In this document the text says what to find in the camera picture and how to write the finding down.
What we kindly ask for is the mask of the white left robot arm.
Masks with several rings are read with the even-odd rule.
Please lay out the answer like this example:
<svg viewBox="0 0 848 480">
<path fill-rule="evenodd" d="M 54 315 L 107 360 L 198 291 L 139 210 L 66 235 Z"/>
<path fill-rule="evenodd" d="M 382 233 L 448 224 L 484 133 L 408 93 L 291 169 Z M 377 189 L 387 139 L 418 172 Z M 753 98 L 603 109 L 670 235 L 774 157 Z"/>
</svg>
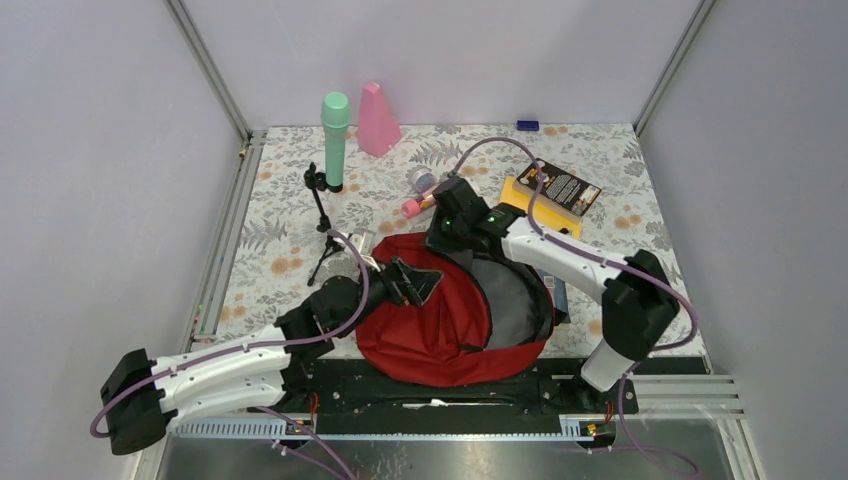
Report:
<svg viewBox="0 0 848 480">
<path fill-rule="evenodd" d="M 274 323 L 203 350 L 158 358 L 145 349 L 123 355 L 100 389 L 103 409 L 90 433 L 128 455 L 177 427 L 233 410 L 280 404 L 296 411 L 309 401 L 300 363 L 333 349 L 385 303 L 423 306 L 443 278 L 398 257 L 335 276 Z"/>
</svg>

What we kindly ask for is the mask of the red backpack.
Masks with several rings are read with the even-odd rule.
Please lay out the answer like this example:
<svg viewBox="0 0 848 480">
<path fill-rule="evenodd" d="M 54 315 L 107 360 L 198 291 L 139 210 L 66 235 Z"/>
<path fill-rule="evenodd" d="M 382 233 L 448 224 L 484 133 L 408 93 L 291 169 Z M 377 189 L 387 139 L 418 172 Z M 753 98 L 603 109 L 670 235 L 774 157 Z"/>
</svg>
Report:
<svg viewBox="0 0 848 480">
<path fill-rule="evenodd" d="M 424 233 L 392 235 L 373 251 L 443 277 L 420 307 L 385 303 L 356 328 L 363 357 L 390 378 L 456 387 L 506 379 L 529 368 L 567 321 L 528 265 L 471 251 L 433 252 Z"/>
</svg>

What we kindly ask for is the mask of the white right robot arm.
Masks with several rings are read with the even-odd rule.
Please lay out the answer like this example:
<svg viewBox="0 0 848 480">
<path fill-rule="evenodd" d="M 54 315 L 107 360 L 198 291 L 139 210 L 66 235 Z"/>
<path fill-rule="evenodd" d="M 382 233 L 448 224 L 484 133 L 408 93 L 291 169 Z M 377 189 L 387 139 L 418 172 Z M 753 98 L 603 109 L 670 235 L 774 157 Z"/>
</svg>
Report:
<svg viewBox="0 0 848 480">
<path fill-rule="evenodd" d="M 655 255 L 606 252 L 537 223 L 506 203 L 486 204 L 461 177 L 433 192 L 435 216 L 428 240 L 448 251 L 470 249 L 540 268 L 591 297 L 601 307 L 602 339 L 573 386 L 575 402 L 597 412 L 613 386 L 656 349 L 683 304 Z"/>
</svg>

